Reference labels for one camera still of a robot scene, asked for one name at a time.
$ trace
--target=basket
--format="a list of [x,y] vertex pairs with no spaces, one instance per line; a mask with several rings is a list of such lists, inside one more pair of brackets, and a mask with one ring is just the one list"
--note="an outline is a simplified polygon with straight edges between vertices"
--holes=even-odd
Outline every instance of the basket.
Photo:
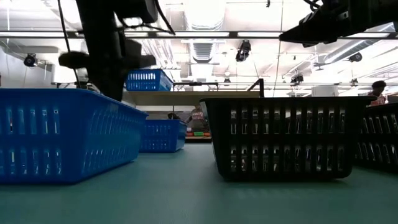
[[176,152],[184,147],[186,134],[181,120],[147,120],[139,152]]
[[126,79],[128,91],[170,91],[173,81],[161,69],[133,70]]
[[229,180],[349,176],[373,97],[201,100],[218,172]]
[[398,103],[365,109],[355,163],[398,172]]
[[89,90],[0,95],[0,183],[74,183],[138,155],[141,111]]

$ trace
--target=table surface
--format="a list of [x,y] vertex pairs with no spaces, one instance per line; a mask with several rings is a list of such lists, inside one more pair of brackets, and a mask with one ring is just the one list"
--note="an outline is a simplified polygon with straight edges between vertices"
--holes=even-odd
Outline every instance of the table surface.
[[355,169],[333,182],[227,183],[210,144],[72,186],[0,185],[1,224],[395,223],[398,175]]

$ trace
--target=shelf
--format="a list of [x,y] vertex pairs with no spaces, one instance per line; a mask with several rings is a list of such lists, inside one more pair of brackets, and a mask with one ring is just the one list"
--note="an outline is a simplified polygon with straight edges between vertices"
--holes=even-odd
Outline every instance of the shelf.
[[258,91],[126,91],[123,100],[140,106],[194,106],[203,98],[257,98]]

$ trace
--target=black plastic basket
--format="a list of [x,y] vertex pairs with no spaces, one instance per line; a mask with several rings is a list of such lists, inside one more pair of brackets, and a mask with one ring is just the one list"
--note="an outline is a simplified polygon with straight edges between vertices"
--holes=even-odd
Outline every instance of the black plastic basket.
[[208,98],[218,172],[231,180],[349,176],[373,97]]
[[365,109],[355,164],[398,172],[398,103]]

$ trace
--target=blue plastic basket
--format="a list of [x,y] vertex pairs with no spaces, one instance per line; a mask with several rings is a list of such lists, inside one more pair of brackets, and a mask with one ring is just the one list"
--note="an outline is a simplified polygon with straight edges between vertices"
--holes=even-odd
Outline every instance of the blue plastic basket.
[[78,182],[138,155],[144,112],[89,90],[0,95],[0,183]]
[[139,152],[176,152],[184,147],[186,135],[181,120],[147,120]]
[[126,79],[128,91],[170,91],[173,81],[161,69],[133,70]]

